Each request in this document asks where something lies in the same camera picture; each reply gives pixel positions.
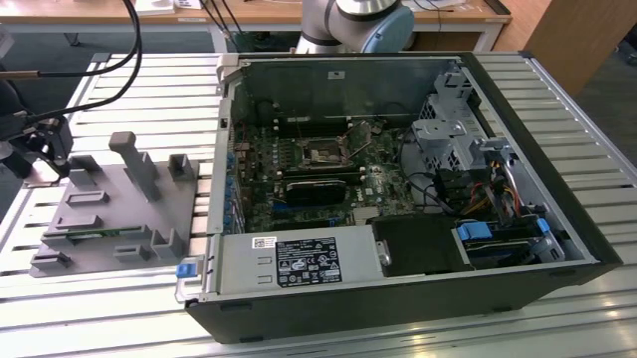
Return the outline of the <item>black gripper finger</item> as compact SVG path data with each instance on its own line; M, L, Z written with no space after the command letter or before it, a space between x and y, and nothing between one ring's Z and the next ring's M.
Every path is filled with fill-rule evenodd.
M25 152L40 160L51 160L49 156L49 138L41 133L35 132L24 138Z
M73 144L68 120L56 117L39 121L37 135L43 139L39 158L59 175L68 175L68 155Z

